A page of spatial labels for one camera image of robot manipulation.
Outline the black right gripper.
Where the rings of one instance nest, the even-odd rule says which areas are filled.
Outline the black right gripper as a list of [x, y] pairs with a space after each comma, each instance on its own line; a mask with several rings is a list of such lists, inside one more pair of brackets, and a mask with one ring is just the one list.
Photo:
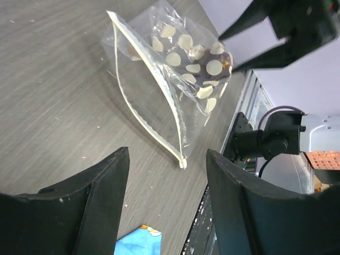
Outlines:
[[218, 39], [239, 34], [266, 17], [276, 38], [285, 42], [234, 67], [233, 72], [284, 68], [296, 60], [296, 44], [316, 49], [339, 37], [339, 1], [253, 0]]

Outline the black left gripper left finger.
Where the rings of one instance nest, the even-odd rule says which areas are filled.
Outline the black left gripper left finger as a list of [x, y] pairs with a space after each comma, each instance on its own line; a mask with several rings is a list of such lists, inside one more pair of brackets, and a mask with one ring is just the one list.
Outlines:
[[113, 254], [129, 169], [122, 147], [36, 194], [1, 194], [1, 254]]

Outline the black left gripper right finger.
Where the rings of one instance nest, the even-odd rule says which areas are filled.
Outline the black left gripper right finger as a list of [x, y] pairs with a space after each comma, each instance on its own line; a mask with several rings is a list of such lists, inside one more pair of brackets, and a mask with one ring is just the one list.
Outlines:
[[299, 194], [208, 150], [206, 169], [220, 254], [339, 254], [339, 186]]

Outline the dark red fake fruit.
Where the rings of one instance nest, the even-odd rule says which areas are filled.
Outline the dark red fake fruit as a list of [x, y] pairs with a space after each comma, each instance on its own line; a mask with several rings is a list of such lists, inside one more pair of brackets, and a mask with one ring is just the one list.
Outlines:
[[221, 81], [228, 80], [232, 75], [233, 57], [229, 52], [212, 54], [206, 50], [200, 59], [185, 66], [182, 77], [189, 83], [200, 87], [208, 84], [217, 86]]

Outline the clear polka dot zip bag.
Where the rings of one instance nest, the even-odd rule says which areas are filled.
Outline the clear polka dot zip bag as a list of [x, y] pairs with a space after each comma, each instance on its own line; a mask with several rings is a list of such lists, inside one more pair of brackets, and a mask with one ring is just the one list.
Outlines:
[[229, 51], [207, 28], [179, 15], [167, 1], [157, 1], [131, 21], [114, 11], [108, 16], [112, 23], [102, 44], [127, 107], [180, 168], [186, 168], [230, 78], [215, 87], [200, 87], [182, 74], [206, 50]]

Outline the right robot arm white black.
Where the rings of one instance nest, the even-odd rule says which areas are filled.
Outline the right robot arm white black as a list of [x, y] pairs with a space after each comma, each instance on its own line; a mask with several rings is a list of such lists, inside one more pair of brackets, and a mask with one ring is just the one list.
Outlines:
[[[265, 18], [285, 42], [238, 65], [235, 72], [282, 69], [339, 37], [339, 1], [253, 1], [218, 39], [228, 39]], [[339, 117], [280, 106], [269, 110], [254, 131], [244, 131], [244, 121], [244, 114], [238, 113], [223, 153], [233, 163], [339, 151]]]

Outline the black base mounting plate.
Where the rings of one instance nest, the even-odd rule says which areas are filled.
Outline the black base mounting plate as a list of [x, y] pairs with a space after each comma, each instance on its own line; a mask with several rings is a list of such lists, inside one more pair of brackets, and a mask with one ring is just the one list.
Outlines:
[[184, 242], [181, 255], [219, 255], [209, 186], [203, 193], [198, 210]]

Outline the blue patterned cloth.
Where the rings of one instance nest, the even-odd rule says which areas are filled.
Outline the blue patterned cloth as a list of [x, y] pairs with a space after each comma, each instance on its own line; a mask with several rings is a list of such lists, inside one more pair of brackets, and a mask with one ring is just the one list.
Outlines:
[[117, 240], [114, 255], [160, 255], [162, 233], [150, 226], [141, 225]]

